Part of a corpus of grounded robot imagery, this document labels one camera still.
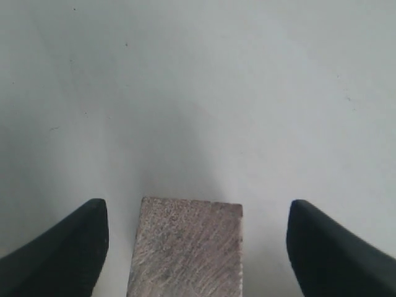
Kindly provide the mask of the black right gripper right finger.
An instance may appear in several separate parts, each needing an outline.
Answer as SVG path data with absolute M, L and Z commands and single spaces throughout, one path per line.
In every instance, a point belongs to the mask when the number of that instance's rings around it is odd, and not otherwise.
M 304 296 L 395 296 L 395 259 L 306 200 L 290 205 L 286 250 Z

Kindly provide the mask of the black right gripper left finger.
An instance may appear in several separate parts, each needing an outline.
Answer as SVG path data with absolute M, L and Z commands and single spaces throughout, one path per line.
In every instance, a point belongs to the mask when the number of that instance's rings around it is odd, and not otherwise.
M 1 296 L 91 296 L 109 248 L 104 199 L 90 199 L 1 258 Z

